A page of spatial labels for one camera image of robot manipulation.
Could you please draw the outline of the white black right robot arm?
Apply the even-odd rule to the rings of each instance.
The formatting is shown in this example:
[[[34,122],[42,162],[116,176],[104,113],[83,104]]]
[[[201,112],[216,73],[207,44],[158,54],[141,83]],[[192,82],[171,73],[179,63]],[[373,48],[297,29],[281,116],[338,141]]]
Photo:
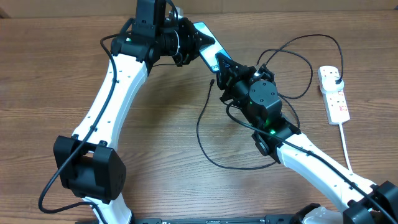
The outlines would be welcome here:
[[[282,114],[282,102],[266,67],[241,65],[217,53],[221,101],[237,107],[265,156],[294,170],[319,190],[342,215],[343,223],[397,223],[397,186],[381,185],[351,172],[314,145]]]

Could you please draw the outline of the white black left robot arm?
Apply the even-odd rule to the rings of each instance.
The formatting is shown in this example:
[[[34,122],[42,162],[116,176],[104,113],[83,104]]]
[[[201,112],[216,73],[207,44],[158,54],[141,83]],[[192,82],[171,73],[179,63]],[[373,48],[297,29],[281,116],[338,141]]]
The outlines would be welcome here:
[[[162,56],[176,66],[189,64],[214,47],[216,39],[199,23],[183,17],[172,1],[138,1],[136,15],[105,48],[109,67],[84,120],[70,137],[59,136],[53,146],[54,177],[90,206],[98,223],[132,223],[122,190],[126,166],[118,155],[118,140],[133,99]]]

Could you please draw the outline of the blue Samsung Galaxy smartphone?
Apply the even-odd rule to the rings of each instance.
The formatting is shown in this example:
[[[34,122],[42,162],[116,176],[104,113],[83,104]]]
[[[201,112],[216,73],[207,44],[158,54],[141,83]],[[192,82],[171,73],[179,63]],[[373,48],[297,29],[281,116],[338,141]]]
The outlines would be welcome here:
[[[229,59],[231,59],[231,57],[229,56],[227,51],[225,51],[222,45],[218,42],[216,37],[213,35],[211,30],[209,30],[209,28],[204,22],[196,22],[193,25],[198,31],[214,39],[215,41],[214,44],[208,46],[202,46],[199,52],[202,60],[205,62],[210,71],[212,73],[217,73],[219,71],[219,65],[216,59],[216,54],[222,53],[223,55],[227,56]]]

